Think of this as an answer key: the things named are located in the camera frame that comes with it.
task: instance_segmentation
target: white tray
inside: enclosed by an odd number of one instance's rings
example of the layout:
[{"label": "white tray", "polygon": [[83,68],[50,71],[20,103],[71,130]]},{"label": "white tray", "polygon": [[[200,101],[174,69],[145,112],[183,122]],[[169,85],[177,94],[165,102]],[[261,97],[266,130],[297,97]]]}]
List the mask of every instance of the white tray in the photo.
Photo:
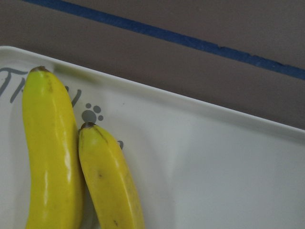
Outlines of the white tray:
[{"label": "white tray", "polygon": [[[31,179],[21,89],[38,65],[68,86],[78,126],[95,121],[122,141],[147,229],[305,228],[305,131],[6,46],[0,228],[25,227]],[[82,228],[99,228],[88,195]]]}]

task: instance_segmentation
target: gray paw print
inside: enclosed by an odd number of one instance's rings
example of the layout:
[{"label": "gray paw print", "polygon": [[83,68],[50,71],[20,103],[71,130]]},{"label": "gray paw print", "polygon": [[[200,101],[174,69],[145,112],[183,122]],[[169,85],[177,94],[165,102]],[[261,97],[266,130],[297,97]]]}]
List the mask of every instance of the gray paw print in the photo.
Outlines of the gray paw print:
[{"label": "gray paw print", "polygon": [[[90,109],[91,108],[91,104],[86,104],[86,108]],[[101,108],[99,106],[94,106],[93,107],[93,111],[92,110],[85,110],[82,114],[81,117],[83,119],[84,122],[92,122],[95,123],[96,119],[98,120],[103,120],[104,117],[102,115],[99,115],[99,113],[101,112]]]}]

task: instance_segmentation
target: small banana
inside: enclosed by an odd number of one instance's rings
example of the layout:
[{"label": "small banana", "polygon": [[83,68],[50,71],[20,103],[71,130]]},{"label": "small banana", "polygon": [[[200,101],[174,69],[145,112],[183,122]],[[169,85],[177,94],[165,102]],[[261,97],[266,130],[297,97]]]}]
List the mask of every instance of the small banana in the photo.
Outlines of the small banana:
[{"label": "small banana", "polygon": [[140,199],[116,139],[94,123],[80,130],[79,157],[102,229],[144,229]]},{"label": "small banana", "polygon": [[85,181],[78,129],[67,90],[42,66],[29,72],[22,116],[31,176],[26,229],[79,229]]}]

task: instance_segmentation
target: blue line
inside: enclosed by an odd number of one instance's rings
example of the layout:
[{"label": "blue line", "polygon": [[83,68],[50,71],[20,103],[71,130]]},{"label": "blue line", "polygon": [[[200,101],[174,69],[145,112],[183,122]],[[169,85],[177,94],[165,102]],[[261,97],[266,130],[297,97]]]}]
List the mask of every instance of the blue line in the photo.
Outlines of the blue line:
[{"label": "blue line", "polygon": [[305,80],[305,70],[62,0],[23,0]]}]

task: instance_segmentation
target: yellow banana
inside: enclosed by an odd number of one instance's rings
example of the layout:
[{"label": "yellow banana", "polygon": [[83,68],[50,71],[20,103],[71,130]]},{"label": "yellow banana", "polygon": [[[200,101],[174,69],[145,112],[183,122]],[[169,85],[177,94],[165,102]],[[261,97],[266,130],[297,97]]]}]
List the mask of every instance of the yellow banana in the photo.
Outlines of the yellow banana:
[{"label": "yellow banana", "polygon": [[79,157],[101,228],[144,229],[138,193],[115,138],[94,123],[84,123]]},{"label": "yellow banana", "polygon": [[67,90],[44,67],[27,77],[22,115],[31,176],[26,229],[78,229],[85,185],[78,129]]}]

